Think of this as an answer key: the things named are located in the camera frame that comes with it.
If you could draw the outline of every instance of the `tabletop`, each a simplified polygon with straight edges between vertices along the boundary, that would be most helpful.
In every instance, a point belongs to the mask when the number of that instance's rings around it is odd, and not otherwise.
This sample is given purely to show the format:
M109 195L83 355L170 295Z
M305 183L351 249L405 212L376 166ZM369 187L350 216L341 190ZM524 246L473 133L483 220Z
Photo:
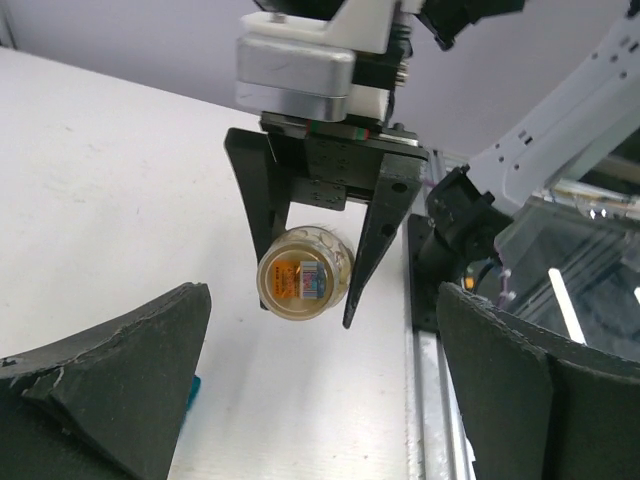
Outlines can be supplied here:
M0 48L0 357L183 282L212 311L171 480L407 476L400 235L364 291L294 323L258 307L229 127L257 117ZM293 205L357 245L364 206Z

